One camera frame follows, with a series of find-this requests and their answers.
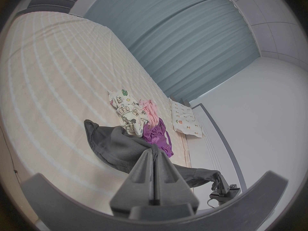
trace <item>cable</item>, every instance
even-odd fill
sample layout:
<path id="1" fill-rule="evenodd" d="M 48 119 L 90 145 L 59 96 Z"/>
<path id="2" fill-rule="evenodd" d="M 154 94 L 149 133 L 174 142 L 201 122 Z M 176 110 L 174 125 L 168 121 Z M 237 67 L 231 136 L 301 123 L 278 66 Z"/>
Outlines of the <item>cable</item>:
<path id="1" fill-rule="evenodd" d="M 212 198 L 210 198 L 206 203 L 208 204 L 208 206 L 210 206 L 210 207 L 212 207 L 212 208 L 215 208 L 214 206 L 211 206 L 211 205 L 209 204 L 210 200 L 212 200 Z"/>
<path id="2" fill-rule="evenodd" d="M 7 145 L 7 142 L 6 142 L 6 140 L 5 140 L 3 130 L 2 130 L 1 127 L 0 127 L 0 129 L 1 129 L 1 132 L 2 132 L 2 135 L 3 135 L 3 138 L 4 138 L 4 142 L 5 142 L 5 144 L 6 144 L 6 147 L 7 147 L 8 151 L 9 151 L 9 153 L 10 153 L 10 156 L 11 156 L 11 160 L 12 160 L 12 164 L 13 164 L 13 169 L 14 169 L 15 176 L 16 176 L 16 178 L 17 178 L 18 183 L 20 184 L 20 181 L 19 181 L 19 179 L 18 179 L 18 177 L 19 177 L 18 171 L 15 169 L 14 162 L 13 162 L 13 158 L 12 158 L 12 154 L 11 154 L 10 149 L 9 149 L 9 147 L 8 147 L 8 145 Z"/>

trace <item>pink garment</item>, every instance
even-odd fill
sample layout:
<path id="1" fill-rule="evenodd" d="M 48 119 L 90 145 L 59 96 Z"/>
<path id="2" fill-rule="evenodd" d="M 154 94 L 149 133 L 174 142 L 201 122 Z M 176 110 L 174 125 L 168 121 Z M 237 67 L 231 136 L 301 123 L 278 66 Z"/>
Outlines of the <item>pink garment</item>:
<path id="1" fill-rule="evenodd" d="M 139 104 L 148 115 L 150 127 L 155 127 L 159 122 L 159 117 L 157 115 L 157 105 L 153 103 L 152 100 L 140 100 Z"/>

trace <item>curtain fold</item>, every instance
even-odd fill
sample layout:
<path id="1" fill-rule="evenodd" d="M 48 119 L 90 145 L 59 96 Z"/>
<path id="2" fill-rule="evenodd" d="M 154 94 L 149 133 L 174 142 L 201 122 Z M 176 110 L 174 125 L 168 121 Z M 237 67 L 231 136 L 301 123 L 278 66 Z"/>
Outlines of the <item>curtain fold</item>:
<path id="1" fill-rule="evenodd" d="M 260 56 L 229 0 L 97 0 L 85 18 L 110 28 L 177 100 L 197 98 Z"/>

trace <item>bed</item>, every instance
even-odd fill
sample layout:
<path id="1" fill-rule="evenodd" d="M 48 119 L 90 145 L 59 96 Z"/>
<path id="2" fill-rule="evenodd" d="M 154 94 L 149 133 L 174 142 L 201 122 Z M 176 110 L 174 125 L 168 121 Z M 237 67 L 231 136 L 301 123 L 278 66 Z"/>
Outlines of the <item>bed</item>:
<path id="1" fill-rule="evenodd" d="M 0 110 L 8 146 L 26 171 L 18 173 L 21 181 L 40 172 L 76 201 L 111 214 L 109 201 L 127 174 L 96 157 L 83 121 L 118 126 L 107 91 L 120 89 L 157 104 L 171 161 L 190 167 L 168 98 L 110 29 L 59 12 L 16 18 L 1 56 Z"/>

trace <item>purple garment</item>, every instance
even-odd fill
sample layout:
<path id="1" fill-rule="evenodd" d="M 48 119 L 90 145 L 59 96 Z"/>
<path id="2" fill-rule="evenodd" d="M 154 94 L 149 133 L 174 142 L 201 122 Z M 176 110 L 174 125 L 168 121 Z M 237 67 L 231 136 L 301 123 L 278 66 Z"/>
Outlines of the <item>purple garment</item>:
<path id="1" fill-rule="evenodd" d="M 165 137 L 165 132 L 167 134 L 169 144 L 167 144 L 167 139 Z M 172 144 L 168 132 L 166 131 L 166 126 L 161 118 L 159 118 L 158 125 L 150 128 L 147 123 L 143 126 L 142 138 L 150 144 L 157 144 L 157 146 L 166 152 L 168 157 L 173 156 Z"/>

